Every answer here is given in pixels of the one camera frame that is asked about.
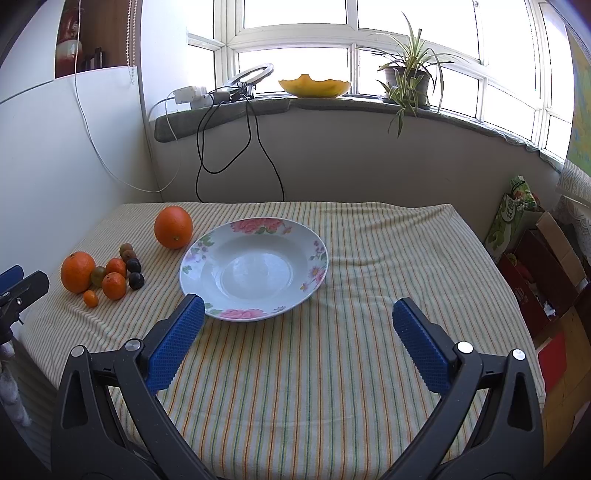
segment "white plate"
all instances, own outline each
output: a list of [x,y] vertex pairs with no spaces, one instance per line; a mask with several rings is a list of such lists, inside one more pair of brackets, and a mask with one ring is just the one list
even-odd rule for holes
[[329,260],[323,241],[300,223],[257,217],[226,223],[197,240],[179,272],[183,293],[206,313],[251,322],[302,303],[321,285]]

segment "yellow bowl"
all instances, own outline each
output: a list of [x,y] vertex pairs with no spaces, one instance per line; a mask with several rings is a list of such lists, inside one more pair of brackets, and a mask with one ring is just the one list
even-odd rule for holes
[[279,80],[279,85],[287,93],[305,98],[337,98],[351,87],[351,82],[341,80],[324,80],[317,82],[307,73],[302,73],[295,80]]

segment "plant pot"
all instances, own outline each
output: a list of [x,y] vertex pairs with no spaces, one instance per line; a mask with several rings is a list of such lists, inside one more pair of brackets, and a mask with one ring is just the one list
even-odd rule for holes
[[[387,67],[384,69],[384,73],[386,75],[386,83],[388,85],[390,85],[391,87],[398,86],[398,83],[396,82],[396,74],[394,73],[394,70],[398,70],[398,74],[400,76],[402,76],[404,74],[404,71],[406,70],[406,67]],[[410,75],[410,78],[416,78],[421,75],[423,75],[423,78],[421,79],[421,81],[417,85],[417,97],[418,97],[419,108],[424,108],[429,105],[429,102],[427,99],[427,91],[429,90],[429,80],[430,80],[429,75],[427,74],[427,72],[421,72],[420,70],[419,71],[415,70]]]

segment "poster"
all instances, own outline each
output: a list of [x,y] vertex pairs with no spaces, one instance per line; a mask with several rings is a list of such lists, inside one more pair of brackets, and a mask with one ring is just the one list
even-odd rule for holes
[[591,176],[591,65],[569,33],[573,55],[574,116],[567,158]]

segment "striped tablecloth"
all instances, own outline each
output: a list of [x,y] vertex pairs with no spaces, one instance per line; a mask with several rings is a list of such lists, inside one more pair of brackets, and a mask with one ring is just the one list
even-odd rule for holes
[[[417,434],[439,397],[422,382],[392,328],[391,311],[411,297],[454,340],[486,353],[528,355],[540,399],[543,380],[513,294],[450,205],[406,209],[383,203],[182,203],[193,238],[232,220],[278,216],[325,241],[326,281],[309,301],[269,320],[207,319],[168,390],[158,398],[203,462],[218,476],[374,479]],[[115,349],[143,337],[183,295],[183,251],[161,247],[153,222],[162,203],[122,205],[78,246],[104,265],[130,242],[146,285],[87,309],[59,272],[31,308],[22,341],[58,385],[70,349]],[[447,457],[466,444],[483,403],[477,396]],[[118,391],[117,411],[137,431]]]

